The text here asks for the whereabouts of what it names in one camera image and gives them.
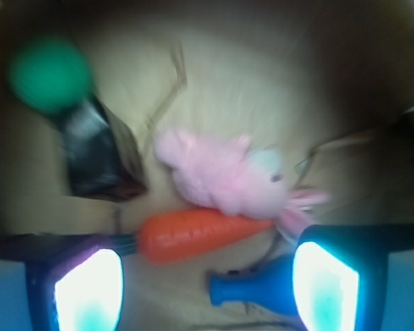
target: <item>green pom-pom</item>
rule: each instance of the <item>green pom-pom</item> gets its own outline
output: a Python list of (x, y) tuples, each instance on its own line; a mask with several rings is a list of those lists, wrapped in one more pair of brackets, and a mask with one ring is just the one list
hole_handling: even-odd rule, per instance
[(92, 92), (92, 74), (84, 56), (58, 38), (31, 43), (12, 61), (9, 82), (26, 104), (44, 114), (59, 114)]

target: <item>plush toy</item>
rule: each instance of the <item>plush toy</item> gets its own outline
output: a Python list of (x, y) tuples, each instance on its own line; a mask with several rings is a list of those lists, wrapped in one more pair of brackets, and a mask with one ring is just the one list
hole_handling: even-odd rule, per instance
[(243, 135), (229, 141), (172, 129), (159, 134), (157, 158), (172, 168), (183, 198), (195, 205), (217, 208), (225, 215), (273, 219), (291, 243), (313, 219), (302, 208), (323, 203), (320, 190), (289, 190), (282, 175), (280, 154), (272, 149), (251, 149)]

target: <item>orange toy carrot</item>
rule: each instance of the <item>orange toy carrot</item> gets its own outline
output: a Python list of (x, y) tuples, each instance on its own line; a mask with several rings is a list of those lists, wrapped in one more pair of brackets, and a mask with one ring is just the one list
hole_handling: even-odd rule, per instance
[(196, 257), (248, 238), (273, 226), (218, 210), (194, 209), (148, 219), (137, 235), (138, 251), (147, 260), (167, 264)]

